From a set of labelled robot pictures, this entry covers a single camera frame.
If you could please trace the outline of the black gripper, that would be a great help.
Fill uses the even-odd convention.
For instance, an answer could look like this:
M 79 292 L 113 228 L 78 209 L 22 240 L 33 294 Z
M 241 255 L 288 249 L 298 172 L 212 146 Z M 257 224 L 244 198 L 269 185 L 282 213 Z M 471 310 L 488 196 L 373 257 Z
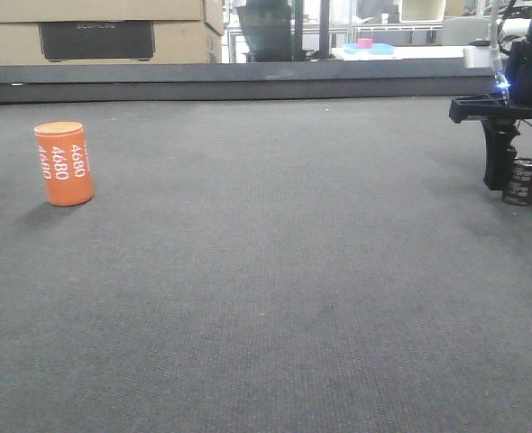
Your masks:
M 517 150 L 512 141 L 518 128 L 512 119 L 532 119 L 532 43 L 515 41 L 506 65 L 509 95 L 490 94 L 457 97 L 451 101 L 449 117 L 455 123 L 482 119 L 486 142 L 483 182 L 489 190 L 503 190 L 509 179 Z

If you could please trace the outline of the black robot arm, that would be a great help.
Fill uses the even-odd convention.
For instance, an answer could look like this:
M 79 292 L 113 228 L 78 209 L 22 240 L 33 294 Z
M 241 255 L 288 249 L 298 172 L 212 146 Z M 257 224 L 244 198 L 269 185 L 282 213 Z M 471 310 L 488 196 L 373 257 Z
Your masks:
M 486 140 L 483 181 L 490 190 L 507 187 L 516 157 L 511 145 L 518 135 L 516 122 L 532 119 L 532 18 L 527 35 L 512 42 L 508 59 L 503 63 L 496 14 L 497 8 L 493 7 L 490 50 L 497 91 L 455 98 L 449 108 L 449 117 L 457 124 L 465 120 L 481 121 Z

